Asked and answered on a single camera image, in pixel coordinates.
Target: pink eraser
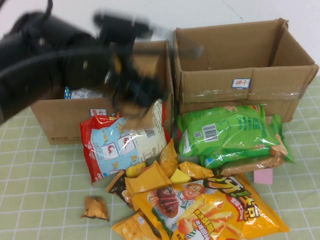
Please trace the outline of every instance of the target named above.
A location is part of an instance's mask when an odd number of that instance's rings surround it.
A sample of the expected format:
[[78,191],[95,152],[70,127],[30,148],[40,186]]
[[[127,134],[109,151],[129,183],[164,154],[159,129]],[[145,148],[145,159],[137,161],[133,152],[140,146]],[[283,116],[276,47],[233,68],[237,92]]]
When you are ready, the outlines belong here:
[[256,184],[272,184],[274,180],[274,169],[265,168],[253,172],[253,181]]

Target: green snack bag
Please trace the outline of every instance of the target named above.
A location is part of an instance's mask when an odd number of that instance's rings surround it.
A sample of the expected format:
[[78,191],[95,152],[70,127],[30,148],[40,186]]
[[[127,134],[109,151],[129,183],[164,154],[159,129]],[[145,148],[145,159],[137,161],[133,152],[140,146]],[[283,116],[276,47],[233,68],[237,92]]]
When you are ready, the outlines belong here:
[[272,131],[274,137],[278,140],[277,145],[266,145],[264,144],[261,146],[256,146],[256,148],[237,151],[227,154],[210,154],[208,156],[201,156],[201,165],[205,168],[215,169],[223,165],[224,167],[226,163],[232,162],[240,162],[243,159],[252,159],[260,156],[273,156],[276,158],[284,159],[286,162],[293,163],[292,154],[290,152],[289,147],[287,146],[286,142],[284,141],[284,136],[282,135],[282,123],[281,123],[281,116],[274,115],[266,118],[266,123],[270,130]]
[[179,151],[185,157],[226,155],[279,145],[266,123],[262,105],[188,112],[178,116],[177,123],[183,133]]

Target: brown snack bag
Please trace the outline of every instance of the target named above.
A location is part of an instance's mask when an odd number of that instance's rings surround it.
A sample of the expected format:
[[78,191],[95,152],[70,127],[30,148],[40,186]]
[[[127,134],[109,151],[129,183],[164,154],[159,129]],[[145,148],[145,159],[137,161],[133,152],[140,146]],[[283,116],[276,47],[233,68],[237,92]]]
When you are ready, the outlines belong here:
[[157,161],[137,178],[125,177],[125,186],[130,196],[149,190],[170,186],[171,182]]
[[203,166],[200,166],[198,164],[195,164],[193,162],[185,161],[181,163],[180,170],[190,176],[191,178],[195,180],[203,180],[212,178],[214,176],[214,173],[212,170],[205,168]]
[[126,173],[124,170],[119,171],[114,179],[106,187],[105,191],[110,194],[117,195],[128,205],[129,208],[132,209],[132,199],[126,188],[125,176]]
[[124,240],[159,240],[152,232],[142,211],[112,226]]
[[283,158],[271,155],[245,158],[237,162],[222,165],[220,168],[220,174],[228,177],[260,169],[275,168],[282,165],[284,162]]
[[109,222],[108,209],[102,197],[87,196],[84,201],[84,214],[81,218],[102,219]]
[[171,178],[179,167],[178,155],[175,150],[173,138],[171,138],[170,142],[162,150],[159,157],[159,164],[168,178]]

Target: white wall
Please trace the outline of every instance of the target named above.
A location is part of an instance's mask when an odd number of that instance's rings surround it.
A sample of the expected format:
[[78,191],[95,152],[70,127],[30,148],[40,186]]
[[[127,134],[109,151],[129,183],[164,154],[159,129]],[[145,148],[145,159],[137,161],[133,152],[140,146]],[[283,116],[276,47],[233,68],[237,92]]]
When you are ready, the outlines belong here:
[[[43,10],[46,4],[8,0],[0,10],[0,36],[23,12]],[[92,15],[104,10],[147,17],[170,30],[284,18],[293,36],[320,64],[320,0],[53,0],[53,5],[54,15],[93,34],[98,31]]]

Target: white label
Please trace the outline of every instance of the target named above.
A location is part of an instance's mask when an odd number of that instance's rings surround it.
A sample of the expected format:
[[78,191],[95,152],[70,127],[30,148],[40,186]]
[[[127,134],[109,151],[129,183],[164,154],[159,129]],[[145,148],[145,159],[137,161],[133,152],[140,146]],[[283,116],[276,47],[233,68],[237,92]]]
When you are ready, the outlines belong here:
[[234,89],[247,89],[250,86],[250,78],[236,78],[232,82]]
[[189,138],[188,138],[188,130],[185,130],[184,134],[184,148],[183,148],[183,154],[186,154],[191,151],[190,143],[189,143]]
[[138,221],[141,225],[145,223],[145,220],[141,216],[138,217]]
[[108,111],[105,108],[92,108],[90,109],[90,116],[96,116],[96,115],[100,115],[100,116],[107,116],[108,115]]
[[218,132],[215,124],[202,127],[204,142],[218,141]]

